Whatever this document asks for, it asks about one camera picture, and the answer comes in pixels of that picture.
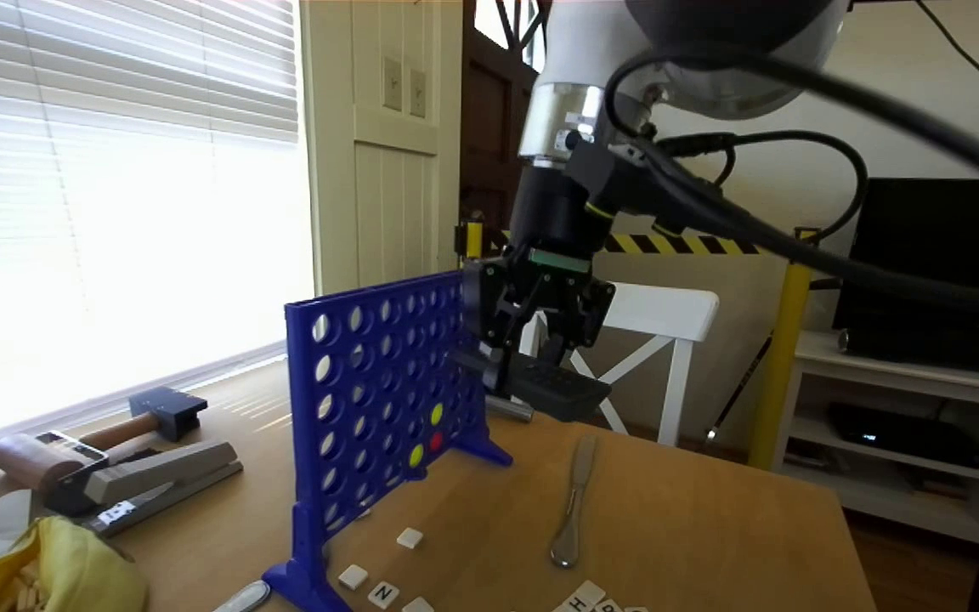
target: black television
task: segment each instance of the black television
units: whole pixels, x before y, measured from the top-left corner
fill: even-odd
[[[979,284],[979,179],[866,179],[849,255],[895,273]],[[979,314],[845,283],[834,325],[845,354],[979,370]]]

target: wooden chair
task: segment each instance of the wooden chair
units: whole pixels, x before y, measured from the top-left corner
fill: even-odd
[[[619,357],[600,374],[596,374],[577,350],[567,357],[567,362],[584,377],[597,377],[605,385],[614,385],[630,370],[634,370],[637,362],[652,359],[660,350],[668,345],[668,366],[667,366],[667,385],[662,385],[657,442],[675,444],[688,362],[692,362],[692,345],[703,342],[703,337],[716,317],[716,307],[720,307],[716,291],[703,291],[703,290],[614,283],[614,301],[605,314],[600,325],[645,334],[650,341],[642,345],[634,345],[632,354]],[[539,337],[545,337],[545,317],[534,317],[521,337],[521,354],[534,354]],[[608,399],[597,405],[597,412],[611,430],[630,435],[619,408]]]

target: window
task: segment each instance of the window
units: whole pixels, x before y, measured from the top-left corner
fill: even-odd
[[[548,0],[477,0],[477,30],[496,47],[522,47],[522,65],[545,72]]]
[[[0,423],[277,345],[295,57],[292,0],[0,0]]]

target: connect four grid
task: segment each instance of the connect four grid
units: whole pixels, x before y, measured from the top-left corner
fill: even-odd
[[[461,273],[285,307],[292,402],[292,557],[266,580],[299,608],[347,608],[321,542],[448,450],[509,462],[488,442]]]

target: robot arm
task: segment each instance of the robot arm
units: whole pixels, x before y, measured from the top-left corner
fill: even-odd
[[[557,0],[551,11],[551,51],[534,85],[521,138],[522,172],[513,201],[509,247],[477,267],[477,325],[488,345],[485,388],[521,393],[555,413],[588,412],[600,402],[590,382],[567,382],[557,359],[590,345],[611,301],[611,284],[590,276],[590,255],[605,246],[614,210],[642,210],[632,179],[600,191],[605,161],[632,149],[605,119],[611,72],[662,44],[733,44],[819,68],[835,36],[845,0]],[[657,102],[716,119],[763,114],[794,99],[794,89],[739,72],[645,68],[622,80],[614,107],[630,125],[645,125]],[[534,314],[548,317],[548,342],[537,359],[521,357],[521,328]]]

